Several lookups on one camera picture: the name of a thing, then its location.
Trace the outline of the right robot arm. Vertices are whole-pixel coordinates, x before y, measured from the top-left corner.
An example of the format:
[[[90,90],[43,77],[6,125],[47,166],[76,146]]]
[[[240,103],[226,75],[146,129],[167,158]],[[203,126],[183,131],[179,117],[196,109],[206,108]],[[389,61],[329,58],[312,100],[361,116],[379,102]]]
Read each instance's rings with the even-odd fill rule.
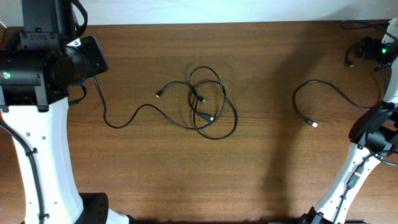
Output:
[[[297,223],[345,223],[348,210],[373,169],[380,163],[397,166],[386,157],[397,154],[397,34],[387,32],[378,54],[392,69],[391,80],[381,102],[370,108],[351,128],[348,155],[333,185],[323,198]]]

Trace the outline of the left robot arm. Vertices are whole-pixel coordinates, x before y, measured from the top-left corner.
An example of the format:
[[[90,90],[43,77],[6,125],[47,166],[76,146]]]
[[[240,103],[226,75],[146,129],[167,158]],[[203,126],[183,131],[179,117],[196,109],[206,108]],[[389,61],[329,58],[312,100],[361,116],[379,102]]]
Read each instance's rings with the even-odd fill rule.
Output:
[[[77,190],[67,139],[69,87],[107,71],[79,1],[23,1],[24,28],[1,52],[1,127],[14,141],[25,223],[132,223],[104,193]]]

